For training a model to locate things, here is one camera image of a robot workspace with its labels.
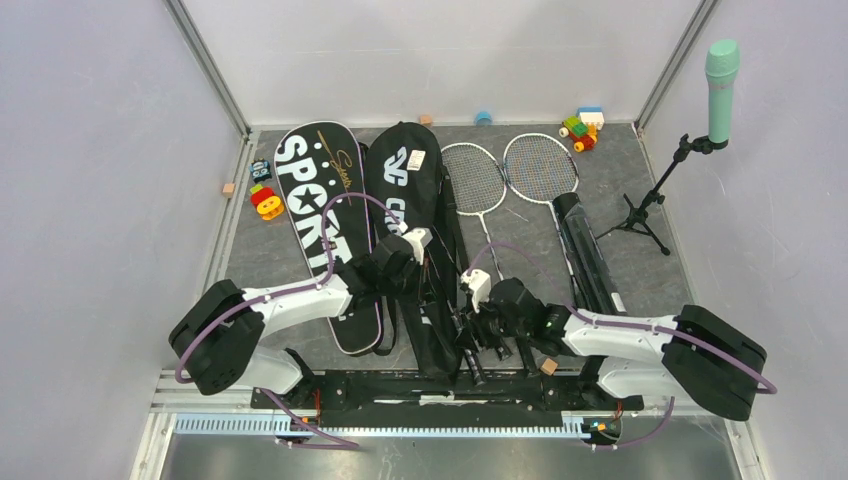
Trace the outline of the black sport racket bag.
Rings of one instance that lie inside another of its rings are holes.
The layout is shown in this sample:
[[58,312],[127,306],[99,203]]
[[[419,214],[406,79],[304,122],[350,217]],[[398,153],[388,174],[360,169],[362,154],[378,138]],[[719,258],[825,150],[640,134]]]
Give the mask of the black sport racket bag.
[[[312,276],[320,279],[334,260],[371,253],[376,236],[363,193],[363,150],[351,130],[335,121],[314,121],[289,131],[278,144],[273,167],[296,237]],[[386,356],[397,344],[396,322],[382,299],[330,316],[328,303],[311,307],[329,322],[338,348],[351,356]]]

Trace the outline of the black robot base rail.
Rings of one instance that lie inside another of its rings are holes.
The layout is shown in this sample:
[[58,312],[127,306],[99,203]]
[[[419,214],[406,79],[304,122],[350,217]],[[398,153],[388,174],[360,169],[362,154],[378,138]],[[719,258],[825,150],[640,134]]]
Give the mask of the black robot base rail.
[[489,370],[475,385],[462,372],[452,385],[413,370],[327,370],[284,395],[291,410],[312,409],[323,427],[554,427],[564,412],[641,411],[640,396],[615,399],[576,374],[528,377]]

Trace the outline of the green microphone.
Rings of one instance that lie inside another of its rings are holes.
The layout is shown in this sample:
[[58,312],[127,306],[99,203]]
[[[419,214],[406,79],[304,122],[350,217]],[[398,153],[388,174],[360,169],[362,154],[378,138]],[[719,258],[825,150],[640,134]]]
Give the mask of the green microphone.
[[741,65],[738,43],[722,39],[713,43],[705,62],[708,85],[708,138],[714,144],[729,140],[733,114],[734,82]]

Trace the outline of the black shuttlecock tube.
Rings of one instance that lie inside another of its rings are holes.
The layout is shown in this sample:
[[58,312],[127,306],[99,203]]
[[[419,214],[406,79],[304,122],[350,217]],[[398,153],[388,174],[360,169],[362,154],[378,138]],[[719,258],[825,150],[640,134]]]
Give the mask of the black shuttlecock tube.
[[578,194],[570,192],[556,197],[553,208],[573,270],[577,305],[593,312],[626,316],[623,299],[612,280]]

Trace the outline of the black white shaft racket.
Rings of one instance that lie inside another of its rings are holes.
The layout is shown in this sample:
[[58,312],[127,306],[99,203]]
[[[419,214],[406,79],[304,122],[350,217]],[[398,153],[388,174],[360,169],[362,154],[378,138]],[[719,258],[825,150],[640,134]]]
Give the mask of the black white shaft racket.
[[503,167],[507,184],[516,195],[548,207],[568,268],[571,293],[576,294],[579,287],[553,204],[560,195],[573,193],[579,184],[578,170],[570,152],[549,135],[525,133],[514,137],[505,147]]

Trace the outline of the red yellow toy blocks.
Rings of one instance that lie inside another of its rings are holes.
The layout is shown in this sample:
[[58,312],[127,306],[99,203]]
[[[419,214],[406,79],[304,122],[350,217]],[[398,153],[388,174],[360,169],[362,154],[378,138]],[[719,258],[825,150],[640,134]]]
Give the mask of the red yellow toy blocks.
[[250,193],[250,202],[262,220],[271,221],[285,211],[283,200],[271,187],[257,184]]

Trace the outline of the black microphone tripod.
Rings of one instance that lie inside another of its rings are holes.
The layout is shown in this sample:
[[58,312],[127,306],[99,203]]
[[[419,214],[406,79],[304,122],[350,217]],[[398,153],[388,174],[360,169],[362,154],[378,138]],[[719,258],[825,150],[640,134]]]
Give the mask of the black microphone tripod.
[[689,140],[689,135],[684,134],[680,138],[678,148],[675,150],[672,156],[671,164],[665,170],[660,179],[656,182],[654,187],[645,194],[639,206],[636,207],[631,201],[631,199],[628,197],[628,195],[624,194],[623,198],[628,206],[628,215],[622,222],[612,226],[603,233],[596,235],[595,239],[600,239],[601,237],[608,235],[614,231],[624,231],[639,234],[650,237],[656,243],[660,252],[663,255],[670,256],[671,250],[659,239],[659,237],[655,234],[653,229],[647,223],[647,219],[649,217],[648,208],[653,204],[663,204],[665,196],[661,193],[662,186],[671,176],[674,169],[680,163],[684,162],[688,158],[690,153],[696,152],[703,155],[709,155],[714,151],[726,148],[728,144],[728,140],[725,140],[723,142],[714,142],[708,136],[702,136],[693,140]]

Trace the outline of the black crossway racket bag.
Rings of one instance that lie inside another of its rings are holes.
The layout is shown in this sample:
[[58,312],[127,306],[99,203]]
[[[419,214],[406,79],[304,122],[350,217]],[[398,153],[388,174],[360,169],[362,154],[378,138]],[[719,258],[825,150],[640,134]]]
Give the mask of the black crossway racket bag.
[[455,323],[460,239],[436,136],[417,123],[389,127],[368,150],[364,181],[375,231],[400,256],[390,315],[403,320],[419,373],[451,385],[463,360]]

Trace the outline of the small wooden cube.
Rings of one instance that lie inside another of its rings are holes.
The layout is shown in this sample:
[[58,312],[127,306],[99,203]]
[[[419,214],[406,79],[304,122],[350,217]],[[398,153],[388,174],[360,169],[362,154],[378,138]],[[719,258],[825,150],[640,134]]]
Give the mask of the small wooden cube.
[[552,358],[546,358],[539,367],[539,370],[545,374],[552,376],[558,369],[558,363]]

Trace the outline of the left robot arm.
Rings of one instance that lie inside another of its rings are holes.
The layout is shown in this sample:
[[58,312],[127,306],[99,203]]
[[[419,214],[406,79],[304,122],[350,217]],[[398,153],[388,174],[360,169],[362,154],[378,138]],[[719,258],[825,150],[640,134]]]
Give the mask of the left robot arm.
[[384,237],[368,255],[337,261],[334,273],[276,288],[238,288],[230,279],[213,284],[171,331],[168,342],[203,395],[234,385],[268,389],[290,407],[306,405],[313,379],[293,350],[260,346],[277,331],[316,319],[354,316],[378,309],[382,297],[414,290],[426,228]]

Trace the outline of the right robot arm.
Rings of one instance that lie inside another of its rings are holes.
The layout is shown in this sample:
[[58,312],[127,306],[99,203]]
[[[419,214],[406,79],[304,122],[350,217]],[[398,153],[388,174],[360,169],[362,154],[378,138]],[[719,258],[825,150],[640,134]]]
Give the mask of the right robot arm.
[[519,279],[494,283],[481,270],[463,274],[461,288],[469,300],[462,315],[480,347],[513,338],[551,357],[599,358],[598,370],[577,382],[591,408],[614,398],[683,396],[714,415],[746,421],[756,396],[776,391],[762,375],[766,350],[699,305],[660,317],[601,314],[545,304]]

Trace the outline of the green blue blocks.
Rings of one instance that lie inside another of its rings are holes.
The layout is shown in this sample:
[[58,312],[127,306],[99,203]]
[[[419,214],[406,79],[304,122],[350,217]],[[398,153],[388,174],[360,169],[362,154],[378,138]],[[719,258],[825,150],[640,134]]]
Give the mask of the green blue blocks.
[[562,138],[571,139],[577,152],[591,151],[598,142],[598,132],[603,129],[605,118],[597,106],[579,107],[567,117],[558,130]]

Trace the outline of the white frame racket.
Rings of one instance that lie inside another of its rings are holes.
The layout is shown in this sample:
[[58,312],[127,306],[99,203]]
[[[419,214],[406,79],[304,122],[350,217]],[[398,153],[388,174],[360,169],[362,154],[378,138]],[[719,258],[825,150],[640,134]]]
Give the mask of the white frame racket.
[[[441,150],[444,164],[448,170],[453,187],[456,210],[460,216],[474,217],[479,221],[486,238],[486,247],[491,255],[492,263],[499,280],[504,275],[497,253],[492,245],[493,239],[486,223],[486,215],[496,210],[506,198],[506,180],[494,156],[484,147],[471,142],[457,142]],[[461,270],[476,269],[467,262]],[[468,305],[470,298],[466,295]],[[515,340],[519,358],[527,378],[538,377],[536,363],[528,341]],[[503,360],[512,355],[512,350],[495,350],[498,358]]]

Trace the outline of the blue cylinder block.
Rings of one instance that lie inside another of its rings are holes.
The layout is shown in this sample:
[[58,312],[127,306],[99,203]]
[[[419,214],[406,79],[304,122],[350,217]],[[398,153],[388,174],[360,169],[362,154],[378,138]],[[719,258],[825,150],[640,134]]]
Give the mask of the blue cylinder block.
[[486,111],[480,111],[475,115],[475,126],[489,126],[493,124],[492,116]]

